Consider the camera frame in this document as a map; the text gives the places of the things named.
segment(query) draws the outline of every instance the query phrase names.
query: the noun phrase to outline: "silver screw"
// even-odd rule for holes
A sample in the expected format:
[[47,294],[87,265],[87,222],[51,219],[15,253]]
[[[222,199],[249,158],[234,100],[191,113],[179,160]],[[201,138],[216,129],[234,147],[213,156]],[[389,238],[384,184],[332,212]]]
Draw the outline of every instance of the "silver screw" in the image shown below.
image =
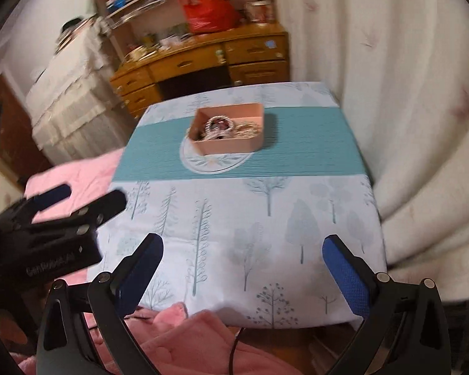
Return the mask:
[[77,235],[84,235],[90,228],[90,225],[84,224],[78,227],[78,230],[76,230]]
[[108,282],[108,280],[109,280],[110,277],[111,277],[111,275],[109,274],[109,272],[101,272],[101,273],[98,275],[98,282],[99,282],[99,283]]
[[54,282],[53,288],[54,289],[61,289],[63,287],[64,283],[62,280],[56,280]]
[[432,279],[424,279],[424,285],[426,285],[426,287],[428,287],[429,289],[432,289],[436,286],[436,284],[434,283],[434,281]]
[[383,283],[387,283],[391,280],[391,277],[385,272],[379,272],[377,274],[377,279]]

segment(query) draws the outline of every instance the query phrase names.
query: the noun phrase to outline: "box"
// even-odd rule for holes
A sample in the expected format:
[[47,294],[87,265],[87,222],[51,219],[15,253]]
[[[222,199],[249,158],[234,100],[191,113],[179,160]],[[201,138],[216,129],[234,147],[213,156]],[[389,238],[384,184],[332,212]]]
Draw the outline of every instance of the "box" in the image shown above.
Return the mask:
[[[198,141],[200,133],[211,117],[225,115],[235,124],[253,121],[260,126],[260,132],[253,138],[224,138]],[[219,107],[203,107],[196,110],[189,128],[188,138],[194,150],[200,155],[215,153],[252,153],[264,143],[264,106],[260,103],[236,104]]]

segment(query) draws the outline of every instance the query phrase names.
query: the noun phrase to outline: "plastic bag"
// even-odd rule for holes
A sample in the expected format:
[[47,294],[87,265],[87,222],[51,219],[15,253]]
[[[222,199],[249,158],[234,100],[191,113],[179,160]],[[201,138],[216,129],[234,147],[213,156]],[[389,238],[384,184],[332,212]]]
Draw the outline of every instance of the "plastic bag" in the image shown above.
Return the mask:
[[226,0],[182,0],[190,32],[227,31],[240,22],[240,14]]

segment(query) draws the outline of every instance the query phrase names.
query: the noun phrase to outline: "curtain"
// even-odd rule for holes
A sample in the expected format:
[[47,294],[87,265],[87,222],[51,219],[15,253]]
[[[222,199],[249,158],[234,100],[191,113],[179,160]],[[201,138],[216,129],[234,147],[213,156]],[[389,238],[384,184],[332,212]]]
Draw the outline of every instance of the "curtain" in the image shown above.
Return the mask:
[[390,275],[469,298],[469,5],[275,0],[292,77],[325,81],[369,169]]

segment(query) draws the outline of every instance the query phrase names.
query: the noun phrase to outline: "pink blanket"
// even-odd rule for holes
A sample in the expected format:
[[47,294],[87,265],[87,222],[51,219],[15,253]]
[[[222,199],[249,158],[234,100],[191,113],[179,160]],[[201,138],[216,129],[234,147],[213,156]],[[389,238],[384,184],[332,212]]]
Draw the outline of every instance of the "pink blanket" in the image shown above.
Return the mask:
[[[39,213],[35,221],[58,218],[105,194],[123,150],[95,159],[64,164],[33,176],[26,185],[26,197],[42,193],[61,183],[71,186],[72,194],[54,207]],[[64,278],[69,284],[86,280],[86,270]],[[163,375],[221,375],[228,373],[233,334],[212,312],[203,311],[188,318],[186,307],[177,303],[163,312],[141,309],[126,324],[145,354]],[[92,327],[95,321],[88,318]],[[98,329],[91,330],[94,343],[108,371],[118,368]],[[15,357],[26,375],[36,373],[36,359]],[[234,356],[234,373],[239,375],[300,375],[297,369],[257,348],[239,343]]]

